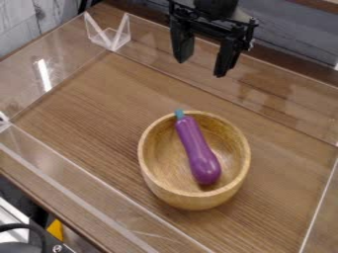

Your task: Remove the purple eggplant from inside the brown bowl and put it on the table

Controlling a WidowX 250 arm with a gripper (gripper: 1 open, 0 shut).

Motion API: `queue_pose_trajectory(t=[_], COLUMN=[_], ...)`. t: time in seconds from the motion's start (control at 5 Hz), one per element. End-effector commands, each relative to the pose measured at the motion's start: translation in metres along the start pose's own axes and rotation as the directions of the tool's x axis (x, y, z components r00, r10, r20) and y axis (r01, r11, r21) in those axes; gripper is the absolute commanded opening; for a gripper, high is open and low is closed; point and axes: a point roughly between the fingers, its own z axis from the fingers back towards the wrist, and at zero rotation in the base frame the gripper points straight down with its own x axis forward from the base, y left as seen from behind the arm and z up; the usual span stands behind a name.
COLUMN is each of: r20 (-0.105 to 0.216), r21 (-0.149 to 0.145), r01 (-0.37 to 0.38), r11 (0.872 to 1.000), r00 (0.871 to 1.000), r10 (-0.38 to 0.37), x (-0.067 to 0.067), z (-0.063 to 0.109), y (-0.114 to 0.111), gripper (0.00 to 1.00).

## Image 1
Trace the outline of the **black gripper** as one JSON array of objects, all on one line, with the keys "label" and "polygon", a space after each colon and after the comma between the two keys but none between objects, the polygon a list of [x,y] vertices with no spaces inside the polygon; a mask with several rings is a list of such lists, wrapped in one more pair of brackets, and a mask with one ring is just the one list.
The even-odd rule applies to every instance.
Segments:
[{"label": "black gripper", "polygon": [[239,7],[239,0],[168,0],[172,55],[184,63],[193,53],[193,35],[223,40],[216,55],[213,75],[220,78],[233,68],[241,49],[253,47],[257,19]]}]

